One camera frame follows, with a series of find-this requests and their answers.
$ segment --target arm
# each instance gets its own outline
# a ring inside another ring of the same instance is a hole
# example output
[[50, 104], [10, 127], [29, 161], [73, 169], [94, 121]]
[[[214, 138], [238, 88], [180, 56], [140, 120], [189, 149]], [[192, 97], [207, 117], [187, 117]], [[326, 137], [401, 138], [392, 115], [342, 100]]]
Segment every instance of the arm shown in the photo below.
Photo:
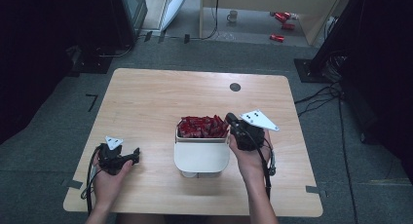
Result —
[[106, 218], [109, 215], [112, 205], [115, 203], [116, 198], [121, 191], [123, 181], [129, 171], [131, 170], [132, 161], [124, 163], [121, 171], [116, 175], [110, 175], [105, 171], [100, 171], [101, 168], [98, 165], [97, 155], [94, 158], [94, 164], [96, 165], [99, 173], [94, 178], [94, 195], [96, 202], [94, 203], [94, 209], [91, 215], [86, 221], [87, 224], [100, 224], [106, 223]]
[[[265, 130], [265, 138], [271, 142], [267, 130]], [[230, 135], [230, 148], [237, 157], [240, 173], [248, 194], [250, 222], [252, 224], [278, 224], [277, 216], [265, 191], [264, 171], [258, 152], [256, 150], [251, 152], [239, 150], [233, 135]], [[261, 151], [268, 162], [271, 149], [264, 146]]]

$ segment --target gray carpet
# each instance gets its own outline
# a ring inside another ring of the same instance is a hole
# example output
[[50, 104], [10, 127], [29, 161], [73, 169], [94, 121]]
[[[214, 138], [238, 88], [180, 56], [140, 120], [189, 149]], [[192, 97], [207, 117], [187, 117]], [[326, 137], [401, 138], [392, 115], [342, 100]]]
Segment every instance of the gray carpet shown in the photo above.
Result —
[[[66, 77], [30, 125], [0, 145], [0, 223], [82, 223], [86, 213], [66, 212], [63, 201], [88, 139], [113, 71], [119, 67], [283, 75], [294, 99], [325, 87], [302, 84], [294, 58], [313, 58], [317, 49], [216, 41], [157, 38], [139, 40], [125, 56], [113, 59], [108, 74]], [[89, 111], [93, 97], [98, 99]], [[346, 174], [339, 118], [334, 99], [300, 117], [324, 213], [318, 218], [281, 217], [281, 223], [356, 223]], [[359, 142], [348, 104], [343, 109], [346, 150], [358, 223], [413, 223], [413, 188], [400, 162], [381, 145]], [[298, 104], [297, 112], [306, 104]], [[171, 223], [200, 223], [202, 218], [174, 216]]]

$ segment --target wire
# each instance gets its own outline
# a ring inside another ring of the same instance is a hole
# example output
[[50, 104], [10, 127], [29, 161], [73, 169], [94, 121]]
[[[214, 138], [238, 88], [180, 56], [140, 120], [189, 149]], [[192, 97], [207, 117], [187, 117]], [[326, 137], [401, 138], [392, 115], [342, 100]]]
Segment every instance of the wire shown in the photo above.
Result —
[[[319, 108], [322, 107], [324, 104], [326, 104], [326, 103], [328, 103], [329, 101], [335, 99], [336, 97], [337, 97], [337, 96], [334, 96], [334, 97], [329, 98], [329, 99], [315, 100], [315, 101], [311, 102], [310, 104], [307, 105], [307, 107], [306, 107], [306, 109], [305, 109], [304, 111], [298, 113], [298, 117], [301, 117], [301, 115], [303, 115], [304, 113], [310, 112], [310, 111], [312, 111], [312, 110], [317, 110], [317, 109], [319, 109]], [[324, 101], [324, 102], [323, 102], [322, 104], [320, 104], [319, 106], [315, 107], [315, 108], [309, 109], [310, 105], [312, 105], [312, 104], [314, 104], [314, 103], [316, 103], [316, 102], [319, 102], [319, 101]]]
[[[213, 8], [211, 8], [212, 18], [215, 21], [215, 27], [212, 29], [212, 32], [207, 37], [203, 37], [203, 38], [195, 37], [195, 38], [191, 38], [191, 40], [204, 41], [204, 40], [207, 40], [207, 39], [211, 38], [213, 35], [215, 35], [215, 33], [218, 31], [218, 6], [219, 6], [219, 0], [216, 0], [216, 2], [215, 2], [215, 14], [213, 13]], [[137, 40], [142, 38], [142, 37], [146, 37], [146, 36], [145, 35], [138, 36]], [[176, 37], [176, 36], [165, 36], [164, 38], [183, 39], [182, 37]]]
[[130, 50], [131, 50], [131, 46], [129, 46], [129, 47], [128, 47], [128, 49], [127, 49], [125, 52], [123, 52], [123, 53], [121, 53], [121, 54], [119, 54], [119, 55], [113, 55], [113, 56], [100, 56], [100, 57], [119, 57], [119, 56], [124, 56], [124, 55], [125, 55], [125, 54], [127, 54]]
[[92, 187], [92, 185], [91, 184], [93, 184], [93, 180], [94, 180], [94, 177], [93, 177], [93, 179], [91, 179], [91, 170], [92, 170], [92, 165], [94, 164], [94, 156], [96, 155], [96, 153], [99, 149], [101, 149], [101, 145], [97, 146], [94, 149], [94, 153], [92, 154], [91, 160], [89, 162], [88, 177], [86, 178], [86, 189], [81, 194], [81, 198], [84, 200], [85, 199], [84, 198], [85, 193], [86, 193], [86, 203], [88, 205], [88, 214], [89, 215], [91, 215], [91, 212], [92, 212], [92, 197], [91, 197], [91, 194], [92, 194], [91, 187]]
[[268, 147], [269, 147], [270, 149], [273, 149], [273, 145], [272, 145], [270, 142], [268, 142], [268, 140], [267, 140], [266, 138], [264, 138], [264, 140], [265, 140], [265, 142], [267, 142]]
[[252, 143], [255, 146], [255, 149], [258, 151], [259, 157], [261, 158], [262, 169], [264, 170], [265, 189], [266, 189], [266, 192], [267, 192], [267, 197], [268, 197], [268, 199], [270, 199], [270, 196], [271, 196], [271, 179], [270, 179], [269, 169], [267, 168], [267, 161], [265, 160], [264, 155], [262, 155], [261, 149], [259, 148], [259, 146], [255, 142], [255, 140], [252, 138], [252, 136], [249, 134], [249, 132], [244, 130], [243, 128], [240, 128], [240, 129], [249, 137], [249, 139], [251, 139]]
[[339, 110], [339, 113], [340, 113], [341, 141], [342, 141], [342, 146], [343, 146], [344, 164], [346, 166], [346, 174], [347, 174], [347, 179], [348, 179], [348, 182], [349, 182], [350, 195], [351, 195], [351, 198], [352, 198], [353, 214], [355, 216], [355, 223], [358, 224], [355, 194], [353, 192], [352, 177], [350, 176], [349, 162], [348, 162], [348, 158], [347, 158], [346, 138], [345, 138], [345, 135], [344, 135], [344, 124], [343, 124], [343, 113], [342, 113], [342, 110], [341, 110], [341, 99], [338, 100], [338, 110]]
[[[330, 86], [327, 86], [327, 87], [322, 88], [321, 90], [317, 91], [317, 92], [316, 92], [315, 94], [313, 94], [313, 95], [310, 95], [310, 96], [308, 96], [308, 97], [305, 97], [305, 98], [300, 99], [300, 100], [297, 100], [297, 101], [294, 101], [294, 104], [298, 104], [298, 103], [301, 103], [301, 102], [309, 101], [309, 100], [311, 100], [311, 99], [313, 99], [314, 97], [317, 97], [317, 96], [322, 96], [322, 95], [330, 95], [330, 96], [332, 96], [331, 98], [318, 99], [318, 100], [314, 100], [314, 101], [310, 102], [309, 104], [307, 104], [307, 106], [306, 106], [306, 108], [305, 108], [304, 111], [298, 113], [298, 117], [301, 117], [301, 115], [303, 115], [304, 113], [307, 113], [307, 112], [309, 112], [309, 111], [319, 109], [320, 107], [322, 107], [324, 104], [328, 103], [329, 101], [331, 101], [331, 100], [333, 100], [333, 99], [335, 99], [335, 98], [337, 98], [337, 97], [340, 97], [340, 96], [341, 96], [341, 92], [340, 92], [339, 90], [337, 90], [336, 88], [333, 87], [335, 84], [337, 84], [337, 82], [332, 83]], [[318, 103], [318, 102], [322, 102], [322, 104], [318, 105], [317, 107], [310, 108], [311, 105], [313, 105], [313, 104], [315, 104], [315, 103]]]

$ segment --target black controller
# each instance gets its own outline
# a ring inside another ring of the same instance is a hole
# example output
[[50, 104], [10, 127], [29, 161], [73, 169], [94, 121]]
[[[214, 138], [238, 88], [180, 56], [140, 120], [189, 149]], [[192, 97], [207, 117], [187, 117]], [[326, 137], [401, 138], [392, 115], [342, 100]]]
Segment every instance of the black controller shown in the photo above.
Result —
[[132, 154], [121, 156], [122, 145], [113, 150], [105, 143], [100, 144], [99, 147], [99, 165], [109, 174], [116, 175], [129, 160], [132, 160], [133, 165], [139, 163], [139, 148], [136, 148]]
[[265, 132], [262, 128], [239, 120], [233, 113], [228, 113], [225, 121], [231, 125], [231, 134], [236, 138], [238, 149], [253, 151], [264, 145]]

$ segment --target wooden table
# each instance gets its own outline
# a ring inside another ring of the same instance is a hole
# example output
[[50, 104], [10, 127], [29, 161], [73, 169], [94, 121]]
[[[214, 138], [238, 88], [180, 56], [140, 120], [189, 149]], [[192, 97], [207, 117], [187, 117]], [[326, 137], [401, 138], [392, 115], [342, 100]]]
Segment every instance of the wooden table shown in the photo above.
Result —
[[[232, 83], [241, 90], [230, 90]], [[117, 69], [74, 174], [85, 183], [93, 150], [110, 135], [124, 139], [122, 155], [140, 147], [114, 212], [248, 215], [246, 189], [233, 153], [218, 177], [183, 177], [173, 161], [174, 133], [183, 116], [222, 118], [260, 109], [280, 127], [270, 131], [277, 174], [271, 203], [278, 216], [320, 216], [319, 194], [288, 81], [283, 76]], [[68, 211], [87, 211], [82, 190], [69, 188]]]

